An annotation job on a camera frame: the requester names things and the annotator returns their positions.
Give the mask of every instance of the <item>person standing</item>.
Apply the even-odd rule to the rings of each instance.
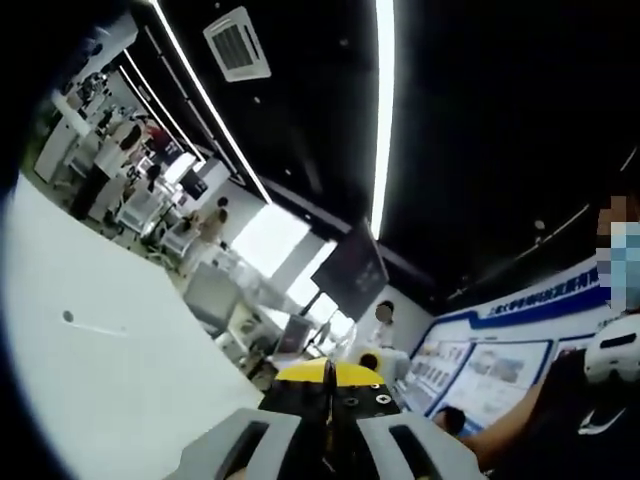
[[[390,300],[385,300],[378,304],[376,307],[376,318],[380,323],[369,339],[370,343],[380,348],[393,348],[393,330],[395,326],[393,321],[394,309],[393,302]]]
[[[120,123],[108,136],[93,162],[87,178],[71,204],[70,213],[77,220],[85,220],[98,194],[124,166],[129,156],[143,140],[146,117],[138,116]]]
[[[227,197],[221,197],[217,202],[217,208],[203,219],[200,212],[194,211],[184,219],[185,233],[193,228],[200,229],[200,235],[196,238],[180,264],[178,273],[186,277],[194,269],[196,264],[207,250],[209,250],[220,237],[222,227],[229,218],[229,213],[224,208],[229,205]]]

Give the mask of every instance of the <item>air conditioning vent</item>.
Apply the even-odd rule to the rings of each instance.
[[[202,33],[227,82],[271,76],[246,8],[232,10]]]

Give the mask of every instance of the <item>person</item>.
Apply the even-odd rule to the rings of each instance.
[[[467,416],[464,412],[451,405],[441,408],[433,417],[433,423],[454,437],[462,433],[466,421]]]
[[[612,240],[621,230],[618,222],[624,222],[631,250],[631,240],[640,236],[638,183],[627,186],[623,195],[611,197],[600,211],[599,246],[621,243]],[[598,273],[601,286],[611,276],[611,306],[624,310],[615,321],[624,318],[636,328],[636,317],[629,315],[639,315],[634,335],[640,337],[640,262],[633,255],[637,250],[627,252],[626,262],[612,262],[611,251],[608,260],[607,255],[599,255]],[[622,279],[629,281],[623,284]],[[585,356],[581,350],[558,358],[546,377],[511,411],[486,430],[460,439],[476,454],[482,471],[494,469],[491,479],[637,477],[634,439],[640,430],[640,385],[615,377],[604,383],[590,382]]]
[[[162,173],[162,167],[160,165],[151,165],[147,171],[145,172],[144,177],[135,181],[131,185],[125,188],[124,193],[122,195],[123,200],[126,202],[131,195],[133,195],[138,190],[147,190],[153,193],[156,189],[156,180],[160,177]]]
[[[229,212],[225,207],[229,205],[229,199],[221,197],[217,202],[217,208],[208,216],[204,216],[201,212],[194,211],[183,220],[185,222],[185,233],[191,229],[199,228],[200,234],[196,238],[184,259],[182,260],[178,273],[186,277],[196,264],[200,262],[203,255],[216,242],[222,233],[222,227],[229,218]]]
[[[376,318],[380,322],[369,340],[380,348],[393,348],[393,311],[395,307],[390,300],[380,302],[376,307]]]
[[[135,116],[116,126],[98,152],[87,177],[71,204],[70,213],[77,220],[85,220],[100,191],[114,178],[141,145],[147,117]]]

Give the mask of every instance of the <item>black shirt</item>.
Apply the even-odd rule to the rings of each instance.
[[[584,351],[553,363],[524,431],[491,479],[640,478],[638,386],[594,387],[583,368]],[[586,422],[591,434],[579,433],[594,410]]]

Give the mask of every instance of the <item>blue face mask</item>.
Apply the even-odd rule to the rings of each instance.
[[[611,248],[598,248],[600,285],[611,289],[611,308],[620,313],[640,307],[640,223],[611,224]]]

